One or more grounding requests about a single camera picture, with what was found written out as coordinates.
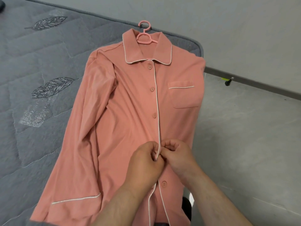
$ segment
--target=person's left hand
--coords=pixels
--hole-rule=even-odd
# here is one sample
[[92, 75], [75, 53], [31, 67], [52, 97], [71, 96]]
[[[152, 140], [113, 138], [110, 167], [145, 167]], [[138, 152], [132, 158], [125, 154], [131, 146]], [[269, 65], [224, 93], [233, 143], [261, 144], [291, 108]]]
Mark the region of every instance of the person's left hand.
[[153, 160], [158, 148], [158, 143], [152, 141], [138, 147], [129, 161], [124, 186], [136, 194], [147, 194], [164, 169], [165, 162], [161, 155], [156, 161]]

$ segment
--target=gray mattress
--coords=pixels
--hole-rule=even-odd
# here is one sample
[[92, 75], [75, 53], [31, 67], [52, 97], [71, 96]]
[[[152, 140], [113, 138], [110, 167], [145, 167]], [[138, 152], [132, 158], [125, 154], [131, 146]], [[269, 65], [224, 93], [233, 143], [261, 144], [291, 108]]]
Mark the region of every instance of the gray mattress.
[[[0, 225], [43, 225], [29, 217], [60, 153], [89, 54], [121, 41], [130, 28], [142, 30], [134, 23], [62, 7], [3, 1]], [[198, 42], [164, 33], [174, 45], [203, 56]]]

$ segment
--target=long-sleeved shirt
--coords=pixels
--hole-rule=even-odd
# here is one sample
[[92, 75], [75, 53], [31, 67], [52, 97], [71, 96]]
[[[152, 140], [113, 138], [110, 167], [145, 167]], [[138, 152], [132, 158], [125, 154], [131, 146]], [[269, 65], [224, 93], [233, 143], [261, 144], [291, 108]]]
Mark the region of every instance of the long-sleeved shirt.
[[[89, 225], [123, 184], [138, 146], [165, 138], [192, 146], [205, 61], [173, 46], [161, 32], [151, 34], [158, 43], [149, 45], [137, 43], [138, 33], [129, 30], [122, 42], [88, 58], [61, 153], [31, 220]], [[170, 225], [189, 225], [182, 210], [184, 187], [170, 166], [159, 184]], [[148, 197], [135, 226], [149, 225]], [[158, 186], [150, 199], [150, 220], [168, 223]]]

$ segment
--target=leaf pattern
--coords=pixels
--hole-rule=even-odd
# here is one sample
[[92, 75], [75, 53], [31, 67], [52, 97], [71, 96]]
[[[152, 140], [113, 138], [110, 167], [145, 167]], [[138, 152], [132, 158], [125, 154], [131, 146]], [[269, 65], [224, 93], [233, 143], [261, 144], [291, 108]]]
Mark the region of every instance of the leaf pattern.
[[37, 21], [33, 27], [29, 27], [25, 29], [33, 29], [35, 31], [41, 31], [44, 29], [53, 28], [55, 26], [60, 25], [64, 20], [66, 20], [66, 18], [67, 18], [66, 16], [54, 16], [54, 17], [46, 18]]
[[48, 98], [52, 95], [57, 94], [66, 87], [70, 86], [76, 79], [68, 77], [60, 77], [52, 79], [47, 82], [44, 86], [40, 86], [32, 92], [32, 98]]

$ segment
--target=shirt collar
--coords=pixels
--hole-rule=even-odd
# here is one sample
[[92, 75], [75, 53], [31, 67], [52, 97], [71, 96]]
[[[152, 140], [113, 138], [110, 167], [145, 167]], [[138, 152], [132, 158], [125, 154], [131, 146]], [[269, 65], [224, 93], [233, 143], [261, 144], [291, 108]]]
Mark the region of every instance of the shirt collar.
[[[139, 33], [137, 30], [130, 29], [122, 34], [125, 59], [128, 64], [147, 60], [142, 54], [136, 40]], [[172, 44], [169, 39], [162, 32], [153, 33], [151, 36], [154, 40], [158, 41], [152, 60], [156, 60], [164, 65], [171, 64]]]

